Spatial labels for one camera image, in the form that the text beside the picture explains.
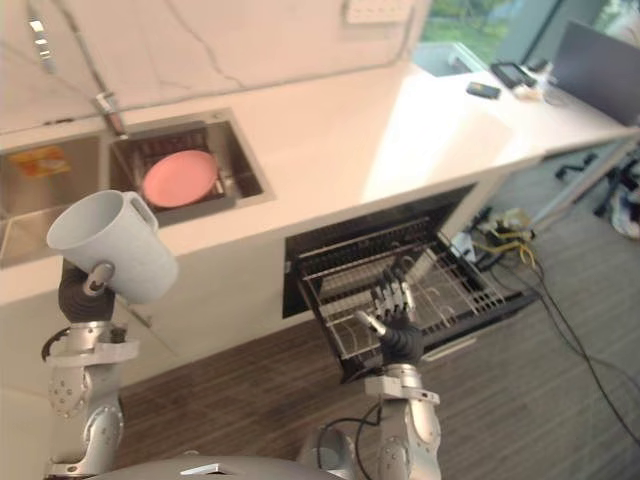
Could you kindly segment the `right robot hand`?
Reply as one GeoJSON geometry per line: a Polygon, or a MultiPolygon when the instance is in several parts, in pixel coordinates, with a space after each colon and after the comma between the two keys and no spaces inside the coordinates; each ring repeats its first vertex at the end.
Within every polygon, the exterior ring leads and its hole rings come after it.
{"type": "Polygon", "coordinates": [[[416,304],[404,272],[385,269],[370,295],[374,312],[357,310],[354,317],[378,338],[383,365],[417,366],[424,354],[423,333],[416,323],[416,304]]]}

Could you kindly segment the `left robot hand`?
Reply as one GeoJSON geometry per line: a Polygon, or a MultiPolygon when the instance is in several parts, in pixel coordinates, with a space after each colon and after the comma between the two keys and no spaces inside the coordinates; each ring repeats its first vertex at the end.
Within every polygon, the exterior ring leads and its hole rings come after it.
{"type": "Polygon", "coordinates": [[[104,287],[97,295],[88,295],[84,289],[87,278],[87,273],[64,260],[58,286],[58,306],[72,324],[109,322],[114,311],[115,293],[104,287]]]}

